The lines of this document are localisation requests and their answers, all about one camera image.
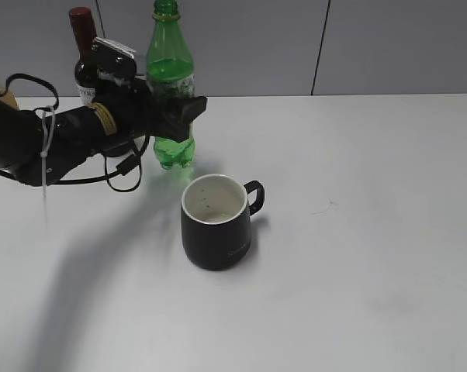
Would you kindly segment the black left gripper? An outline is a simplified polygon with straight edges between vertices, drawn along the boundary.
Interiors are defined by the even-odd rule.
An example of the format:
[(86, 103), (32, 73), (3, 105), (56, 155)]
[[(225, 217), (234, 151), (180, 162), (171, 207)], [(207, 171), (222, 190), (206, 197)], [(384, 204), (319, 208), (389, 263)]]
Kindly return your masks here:
[(92, 104), (100, 104), (103, 113), (109, 113), (109, 119), (104, 119), (109, 122), (104, 144), (122, 144), (142, 136), (185, 141), (192, 123), (206, 110), (207, 97), (152, 100), (145, 80), (99, 72)]

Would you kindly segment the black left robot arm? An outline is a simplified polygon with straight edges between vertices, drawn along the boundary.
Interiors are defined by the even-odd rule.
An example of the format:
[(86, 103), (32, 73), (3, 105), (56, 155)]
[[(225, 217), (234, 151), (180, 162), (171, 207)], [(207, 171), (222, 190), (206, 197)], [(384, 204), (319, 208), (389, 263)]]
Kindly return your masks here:
[(124, 86), (101, 81), (89, 105), (65, 112), (57, 110), (57, 102), (18, 110), (2, 96), (0, 175), (34, 187), (66, 184), (64, 176), (89, 157), (139, 137), (182, 142), (207, 105), (204, 96), (158, 103), (139, 78)]

